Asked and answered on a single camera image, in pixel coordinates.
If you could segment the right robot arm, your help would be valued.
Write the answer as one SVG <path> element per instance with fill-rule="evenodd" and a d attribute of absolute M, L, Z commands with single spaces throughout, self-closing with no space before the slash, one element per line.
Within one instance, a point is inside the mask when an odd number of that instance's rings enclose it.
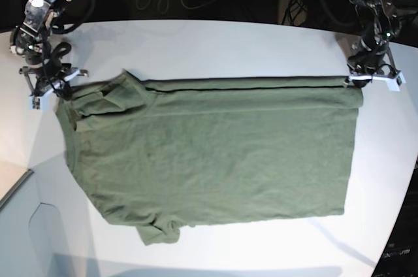
<path fill-rule="evenodd" d="M 66 35 L 79 28 L 93 13 L 95 0 L 81 19 L 69 27 L 57 22 L 68 3 L 72 0 L 28 0 L 24 10 L 23 23 L 12 30 L 9 50 L 15 56 L 25 59 L 26 64 L 19 70 L 29 86 L 29 101 L 33 109 L 41 109 L 45 99 L 55 94 L 63 100 L 72 97 L 69 82 L 77 76 L 87 76 L 88 71 L 62 62 L 72 46 L 69 42 L 50 44 L 51 35 Z"/>

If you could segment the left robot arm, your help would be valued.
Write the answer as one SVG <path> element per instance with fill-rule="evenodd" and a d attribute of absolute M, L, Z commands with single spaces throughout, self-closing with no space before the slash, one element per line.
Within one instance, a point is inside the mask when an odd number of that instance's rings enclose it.
<path fill-rule="evenodd" d="M 344 86 L 363 88 L 376 80 L 386 83 L 391 91 L 400 91 L 406 80 L 396 68 L 389 43 L 398 36 L 402 24 L 392 0 L 348 1 L 359 17 L 363 32 L 347 58 L 349 75 Z"/>

